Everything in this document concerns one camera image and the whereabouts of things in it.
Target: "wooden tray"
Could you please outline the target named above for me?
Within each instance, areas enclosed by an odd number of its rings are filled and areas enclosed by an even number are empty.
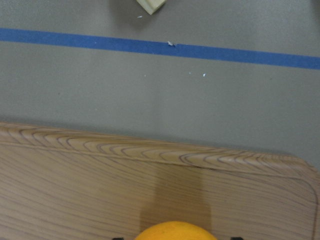
[[[219,240],[318,240],[292,156],[0,122],[0,240],[111,240],[187,221]]]

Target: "yellow-orange round object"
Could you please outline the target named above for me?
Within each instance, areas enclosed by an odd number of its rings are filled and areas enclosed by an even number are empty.
[[[134,240],[217,240],[202,227],[183,221],[166,221],[141,232]]]

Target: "blue line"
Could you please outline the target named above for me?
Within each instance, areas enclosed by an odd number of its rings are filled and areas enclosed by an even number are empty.
[[[0,41],[320,70],[320,57],[104,36],[0,28]]]

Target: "gray surface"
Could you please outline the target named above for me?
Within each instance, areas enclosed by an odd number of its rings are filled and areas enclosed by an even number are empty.
[[[0,0],[0,27],[320,56],[318,0],[168,0],[153,16],[134,0]],[[320,169],[320,71],[0,42],[0,121],[289,153]]]

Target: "white block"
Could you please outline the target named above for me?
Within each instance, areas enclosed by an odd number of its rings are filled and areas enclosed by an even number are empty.
[[[137,0],[137,2],[148,12],[153,14],[157,11],[167,0]]]

